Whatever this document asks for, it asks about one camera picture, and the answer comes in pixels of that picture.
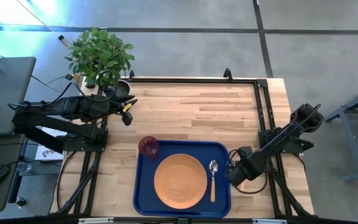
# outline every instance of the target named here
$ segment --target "green plant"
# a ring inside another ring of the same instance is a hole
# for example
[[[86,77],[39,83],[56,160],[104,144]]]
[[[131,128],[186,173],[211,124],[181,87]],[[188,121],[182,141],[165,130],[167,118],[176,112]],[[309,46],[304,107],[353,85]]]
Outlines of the green plant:
[[[70,47],[72,51],[65,59],[71,62],[69,69],[73,69],[73,74],[83,75],[86,82],[114,86],[121,77],[120,72],[131,69],[129,60],[135,60],[135,57],[126,50],[133,48],[115,34],[92,28],[91,32],[84,31],[74,41]]]

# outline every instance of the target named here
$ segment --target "potted plant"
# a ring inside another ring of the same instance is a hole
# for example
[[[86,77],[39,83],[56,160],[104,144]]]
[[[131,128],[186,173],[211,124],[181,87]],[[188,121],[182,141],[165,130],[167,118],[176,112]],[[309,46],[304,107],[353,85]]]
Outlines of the potted plant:
[[[123,43],[107,30],[92,28],[74,41],[65,59],[70,61],[69,69],[73,74],[79,73],[85,77],[85,82],[99,85],[107,96],[115,92],[128,95],[131,87],[120,78],[121,72],[126,74],[131,69],[129,61],[135,60],[133,55],[126,53],[133,48],[132,44]]]

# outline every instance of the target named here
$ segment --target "blue tray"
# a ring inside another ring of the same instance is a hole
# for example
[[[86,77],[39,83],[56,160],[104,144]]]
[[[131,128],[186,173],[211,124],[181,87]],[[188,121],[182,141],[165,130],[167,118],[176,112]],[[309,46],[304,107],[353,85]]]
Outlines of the blue tray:
[[[137,160],[134,207],[142,215],[188,218],[222,218],[230,211],[230,185],[224,176],[229,159],[226,148],[218,142],[205,141],[166,141],[159,140],[157,158],[149,158],[139,153]],[[201,162],[207,173],[208,185],[204,197],[187,209],[175,209],[165,205],[154,189],[154,174],[158,165],[173,154],[188,154]],[[215,173],[215,203],[211,200],[211,160],[217,160],[219,169]]]

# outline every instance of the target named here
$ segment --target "gray desk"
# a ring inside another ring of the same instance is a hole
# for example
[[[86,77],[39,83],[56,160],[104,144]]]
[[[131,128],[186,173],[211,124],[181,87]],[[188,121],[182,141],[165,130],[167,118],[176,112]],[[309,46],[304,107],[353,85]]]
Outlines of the gray desk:
[[[18,161],[22,154],[24,136],[10,134],[14,128],[11,123],[14,111],[7,104],[24,99],[34,65],[34,57],[0,58],[0,144],[11,143],[0,146],[0,164]],[[17,185],[12,184],[17,178],[16,164],[10,167],[10,173],[0,184],[0,211],[4,210],[10,191],[17,190],[14,189]]]
[[[14,110],[7,104],[24,99],[34,65],[35,57],[0,58],[0,135],[13,133]]]

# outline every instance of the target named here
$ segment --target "plant pot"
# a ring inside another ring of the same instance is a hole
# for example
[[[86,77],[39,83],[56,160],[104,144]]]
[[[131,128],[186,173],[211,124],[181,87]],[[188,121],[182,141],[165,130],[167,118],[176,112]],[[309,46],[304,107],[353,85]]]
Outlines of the plant pot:
[[[117,97],[127,96],[127,95],[130,95],[130,93],[131,93],[130,84],[124,80],[118,80],[117,86],[102,88],[102,90],[107,97],[110,97],[115,92],[116,88],[118,88],[117,92],[116,92]]]

